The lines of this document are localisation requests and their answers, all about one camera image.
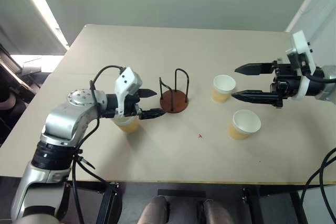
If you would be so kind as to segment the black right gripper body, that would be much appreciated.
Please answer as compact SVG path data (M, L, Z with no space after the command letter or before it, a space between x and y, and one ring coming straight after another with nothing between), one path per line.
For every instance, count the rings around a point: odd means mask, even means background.
M276 108L282 108L283 100L297 94L301 77L289 63L272 62L275 77L270 85L270 92L276 96L272 103Z

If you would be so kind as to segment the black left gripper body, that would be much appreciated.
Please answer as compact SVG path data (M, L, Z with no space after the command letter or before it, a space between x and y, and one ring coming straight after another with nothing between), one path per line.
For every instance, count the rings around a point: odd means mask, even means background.
M124 100L124 112L125 117L136 116L142 114L142 109L139 107L141 90L138 90L135 94L128 94Z

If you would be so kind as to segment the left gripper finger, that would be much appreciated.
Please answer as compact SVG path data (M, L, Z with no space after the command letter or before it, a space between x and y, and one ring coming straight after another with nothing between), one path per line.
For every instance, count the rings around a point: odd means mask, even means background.
M149 98L157 95L157 93L151 89L139 89L138 96L139 98Z
M138 117L140 120L148 120L148 119L155 119L160 116L163 116L166 113L163 109L150 109L150 110L140 110L140 113L138 114Z

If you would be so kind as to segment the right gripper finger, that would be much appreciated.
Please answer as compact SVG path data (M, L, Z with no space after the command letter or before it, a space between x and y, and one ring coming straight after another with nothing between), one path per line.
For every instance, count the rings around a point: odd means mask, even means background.
M243 102L255 104L279 105L278 93L263 92L261 90L244 90L232 93L232 97Z
M268 63L248 63L236 68L234 71L247 76L257 76L260 74L271 74L276 66L277 64L274 61Z

